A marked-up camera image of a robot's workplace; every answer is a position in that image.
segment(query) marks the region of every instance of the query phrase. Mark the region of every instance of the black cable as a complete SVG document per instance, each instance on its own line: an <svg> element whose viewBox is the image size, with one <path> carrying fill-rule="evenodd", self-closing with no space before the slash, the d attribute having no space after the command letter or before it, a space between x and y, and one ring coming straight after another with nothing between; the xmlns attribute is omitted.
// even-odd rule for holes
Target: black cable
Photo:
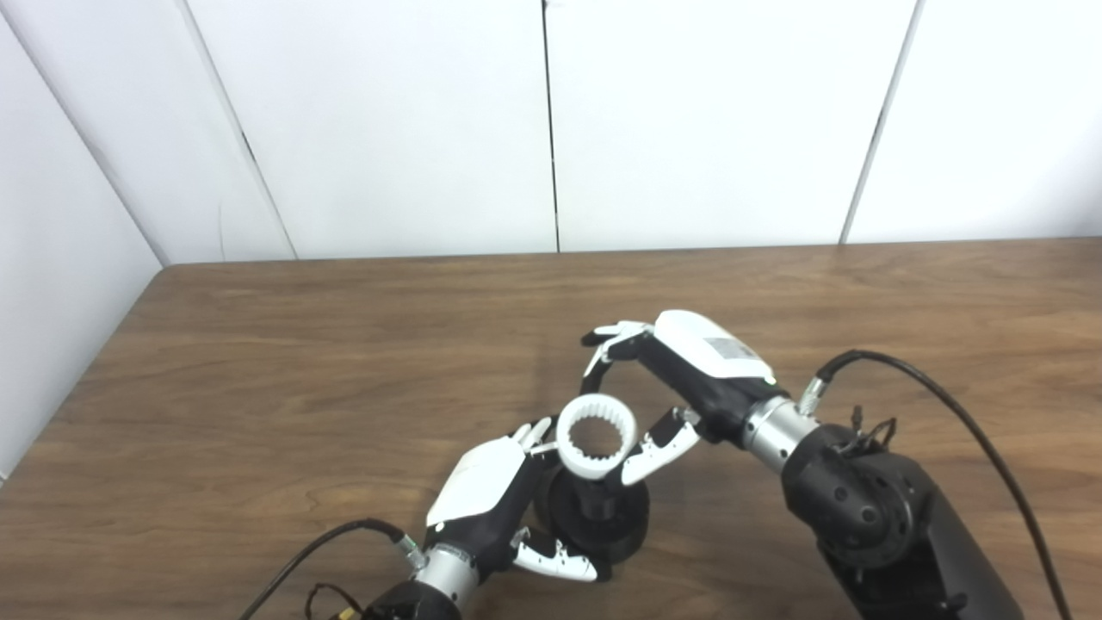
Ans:
<svg viewBox="0 0 1102 620"><path fill-rule="evenodd" d="M295 567L302 564L302 561L310 557L310 554L314 553L315 551L317 551L318 547L321 547L325 543L328 543L333 539L336 539L342 534L346 534L348 532L353 532L356 530L374 530L376 532L381 532L382 534L389 536L390 542L395 544L398 544L406 537L406 532L402 532L397 526L391 525L386 521L381 521L378 519L360 519L358 521L349 521L344 525L338 525L333 530L329 530L328 532L322 534L321 536L315 539L314 542L310 543L309 545L303 547L301 552L295 554L294 557L292 557L291 561L288 562L287 565L284 565L279 573L276 574L276 577L272 578L272 580L264 587L264 589L260 591L260 595L258 595L257 598L252 601L252 603L249 605L248 608L246 608L245 612L241 613L238 620L249 620L249 618L252 618L252 614L256 613L258 609L260 609L260 606L263 605L264 601L268 600L270 596L272 596L272 592L274 592L276 589L279 588L280 584L282 584L284 579L287 579L288 575L290 575L291 572L295 569Z"/></svg>
<svg viewBox="0 0 1102 620"><path fill-rule="evenodd" d="M1048 551L1048 544L1045 542L1045 535L1040 531L1040 524L1037 523L1037 516L1034 515L1033 508L1029 505L1029 501L1026 499L1026 494L1022 491L1022 487L1018 486L1018 481L1015 480L1014 475L1011 474L1011 468L1003 460L1003 457L995 449L995 446L991 443L991 439L983 433L980 425L976 424L975 420L964 410L964 407L953 399L946 389L938 385L932 379L930 379L926 373L916 369L915 367L899 360L898 358L893 358L884 353L877 353L876 351L863 351L860 349L854 349L852 351L846 351L841 356L834 358L830 362L823 365L815 377L822 380L824 383L829 384L834 380L834 374L842 370L843 368L856 362L857 360L872 360L874 362L879 362L882 365L887 365L904 374L910 377L918 383L921 383L927 390L929 390L934 396L938 398L950 411L957 414L957 417L968 427L972 437L975 438L976 443L983 449L983 453L987 455L987 459L991 460L991 465L995 467L995 471L1006 483L1006 488L1011 491L1011 496L1014 497L1015 503L1018 505L1018 511L1022 512L1022 519L1026 522L1026 529L1029 531L1029 536L1033 539L1034 546L1037 548L1037 557L1040 559L1041 568L1045 570L1045 579L1048 581L1048 588L1052 592L1052 600L1056 601L1056 608L1060 613L1062 620L1072 620L1071 609L1068 607L1068 599L1063 595L1063 587L1060 585L1060 578L1056 574L1056 566L1052 564L1052 556Z"/></svg>
<svg viewBox="0 0 1102 620"><path fill-rule="evenodd" d="M306 620L314 620L314 597L316 597L317 592L323 589L333 590L337 594L337 596L344 599L345 605L347 605L353 611L360 616L364 614L364 608L359 605L359 601L356 600L356 597L346 592L344 588L334 586L333 584L314 584L314 587L310 589L310 594L306 595L306 607L303 609Z"/></svg>

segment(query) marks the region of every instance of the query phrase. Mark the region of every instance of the wood grain surface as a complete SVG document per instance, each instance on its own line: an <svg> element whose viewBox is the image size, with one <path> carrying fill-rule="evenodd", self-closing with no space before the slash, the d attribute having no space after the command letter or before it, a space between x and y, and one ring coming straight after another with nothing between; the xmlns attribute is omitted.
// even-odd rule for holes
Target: wood grain surface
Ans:
<svg viewBox="0 0 1102 620"><path fill-rule="evenodd" d="M472 446L553 414L579 337L667 307L703 313L802 391L853 347L940 380L1002 450L1072 607L1102 617L1102 239L179 265L150 284L0 491L0 618L234 619L324 530L421 535ZM605 390L649 425L677 399L638 367ZM1055 618L1022 519L961 425L875 366L820 416L900 418L1030 619ZM777 478L701 445L650 479L645 548L605 585L498 575L473 620L855 618ZM318 580L370 600L406 576L353 534L258 618L300 618ZM323 610L337 601L323 599Z"/></svg>

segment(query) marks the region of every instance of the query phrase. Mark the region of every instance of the wall seam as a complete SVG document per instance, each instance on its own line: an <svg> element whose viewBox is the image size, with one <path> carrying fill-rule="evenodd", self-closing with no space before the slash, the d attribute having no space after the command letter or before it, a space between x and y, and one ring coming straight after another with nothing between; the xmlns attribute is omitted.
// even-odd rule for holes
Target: wall seam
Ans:
<svg viewBox="0 0 1102 620"><path fill-rule="evenodd" d="M111 187L111 191L115 192L115 196L119 198L119 203L122 205L123 210L126 210L127 215L130 216L130 220L133 221L133 225L138 229L138 232L142 236L142 239L145 240L145 244L149 246L150 251L153 252L153 255L156 258L158 262L161 263L161 268L163 269L164 267L171 264L169 257L164 252L164 248L162 248L161 244L153 239L149 230L145 229L144 226L142 226L141 220L134 213L133 205L131 204L130 199L127 198L126 193L119 186L118 178L116 178L115 174L111 172L110 164L105 161L106 157L102 151L100 151L93 143L91 138L89 138L87 132L85 132L84 129L82 129L80 123L77 122L76 117L73 116L73 111L65 104L65 99L61 96L56 85L54 85L53 80L50 78L45 68L42 66L42 63L39 62L39 58L32 52L31 45L26 42L26 37L23 35L22 31L20 31L18 24L15 23L15 20L12 19L10 11L8 10L8 7L3 3L2 0L0 0L0 17L3 18L3 21L8 24L8 28L11 29L12 34L15 36L15 41L19 43L19 46L23 48L23 53L26 54L28 59L31 61L31 66L34 67L34 70L39 74L39 77L42 79L43 84L45 84L46 89L50 90L50 95L53 96L54 101L57 104L57 107L60 107L62 113L65 115L65 119L68 120L69 126L72 126L73 130L76 131L76 134L80 139L80 142L84 144L85 150L88 151L88 154L91 155L93 161L95 161L96 165L99 167L99 173L104 175L104 180L107 181L107 184Z"/></svg>
<svg viewBox="0 0 1102 620"><path fill-rule="evenodd" d="M904 34L903 44L899 46L899 55L896 57L895 68L892 70L892 79L888 80L887 91L884 93L884 104L880 105L880 113L876 117L876 127L873 128L873 137L868 140L865 161L861 164L861 173L857 175L857 183L853 187L853 196L850 198L850 209L846 210L845 221L842 224L842 233L838 237L839 244L845 244L850 240L850 230L853 228L853 220L857 215L861 198L865 194L865 183L868 181L868 173L873 168L876 150L880 145L880 135L884 132L884 126L887 124L892 104L895 101L895 94L899 88L899 79L903 77L904 67L907 65L910 46L915 41L915 33L918 31L918 22L922 17L922 9L925 7L926 0L915 0L915 10L910 13L910 22L907 23L907 33Z"/></svg>
<svg viewBox="0 0 1102 620"><path fill-rule="evenodd" d="M226 89L226 83L223 80L222 74L218 73L218 67L214 64L214 56L210 54L210 47L207 45L206 37L203 36L203 31L199 30L198 22L195 21L195 13L192 12L192 7L187 0L175 0L175 2L176 8L180 10L180 14L184 20L184 28L187 30L187 34L192 37L192 43L195 45L195 50L202 58L203 66L207 72L207 76L210 78L210 83L214 86L218 100L222 102L222 107L226 111L226 116L229 119L238 148L245 152L247 160L250 162L249 167L252 172L253 180L260 186L266 204L276 216L276 220L279 222L280 229L283 231L283 240L287 242L288 249L291 250L291 255L298 260L299 250L295 248L294 241L291 240L291 232L288 230L287 222L283 220L283 214L280 211L279 205L276 204L276 197L272 195L271 187L268 185L268 178L264 177L263 171L260 170L260 163L257 161L256 154L252 152L252 145L249 144L249 139L245 134L245 129L241 127L241 118L237 115L237 108L234 107L234 101L229 98L229 91ZM219 230L220 228L222 220L219 216Z"/></svg>
<svg viewBox="0 0 1102 620"><path fill-rule="evenodd" d="M548 53L548 2L540 0L540 14L543 20L543 76L547 79L548 91L548 141L551 144L551 202L554 205L554 250L562 253L562 242L559 237L559 178L554 166L554 118L551 113L551 59Z"/></svg>

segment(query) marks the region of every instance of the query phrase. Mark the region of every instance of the black stand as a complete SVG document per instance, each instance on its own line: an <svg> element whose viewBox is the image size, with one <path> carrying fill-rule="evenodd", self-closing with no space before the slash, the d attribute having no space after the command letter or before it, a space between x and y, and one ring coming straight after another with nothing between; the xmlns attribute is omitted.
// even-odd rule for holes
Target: black stand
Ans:
<svg viewBox="0 0 1102 620"><path fill-rule="evenodd" d="M645 482L614 489L561 468L536 504L537 516L552 534L591 558L618 564L647 537L650 493Z"/></svg>

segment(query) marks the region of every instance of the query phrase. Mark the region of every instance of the white gear ring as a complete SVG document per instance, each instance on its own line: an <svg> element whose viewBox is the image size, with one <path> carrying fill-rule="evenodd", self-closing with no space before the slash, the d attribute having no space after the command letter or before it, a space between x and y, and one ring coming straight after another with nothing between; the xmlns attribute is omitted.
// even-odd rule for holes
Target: white gear ring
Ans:
<svg viewBox="0 0 1102 620"><path fill-rule="evenodd" d="M579 421L586 418L603 420L613 425L620 436L619 450L611 457L591 457L575 446L571 440L570 431ZM574 476L586 480L601 480L616 469L635 446L635 416L627 405L607 394L584 394L563 407L554 433L562 465Z"/></svg>

